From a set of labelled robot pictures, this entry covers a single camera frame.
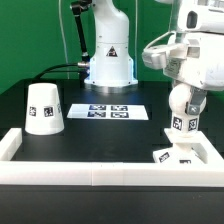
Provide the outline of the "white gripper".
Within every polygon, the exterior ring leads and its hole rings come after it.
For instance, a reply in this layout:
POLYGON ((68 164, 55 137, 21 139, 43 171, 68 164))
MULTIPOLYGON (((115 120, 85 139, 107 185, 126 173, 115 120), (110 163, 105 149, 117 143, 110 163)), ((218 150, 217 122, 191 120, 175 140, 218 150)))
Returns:
POLYGON ((185 112, 199 115, 206 90, 224 90, 224 9, 180 9, 176 27, 167 34, 167 44, 155 46, 154 40, 144 48, 144 64, 195 86, 185 112))

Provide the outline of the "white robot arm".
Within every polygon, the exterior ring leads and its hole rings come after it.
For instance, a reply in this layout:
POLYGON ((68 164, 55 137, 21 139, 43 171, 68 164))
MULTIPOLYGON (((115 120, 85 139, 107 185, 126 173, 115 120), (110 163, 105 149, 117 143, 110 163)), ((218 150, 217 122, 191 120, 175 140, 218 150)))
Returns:
MULTIPOLYGON (((144 64, 193 88, 187 112, 199 113, 208 91, 224 90, 224 0, 156 0, 172 6, 169 40, 156 40, 143 50, 144 64)), ((128 54, 129 20, 112 0, 93 0, 96 50, 86 84, 105 89, 133 85, 128 54)))

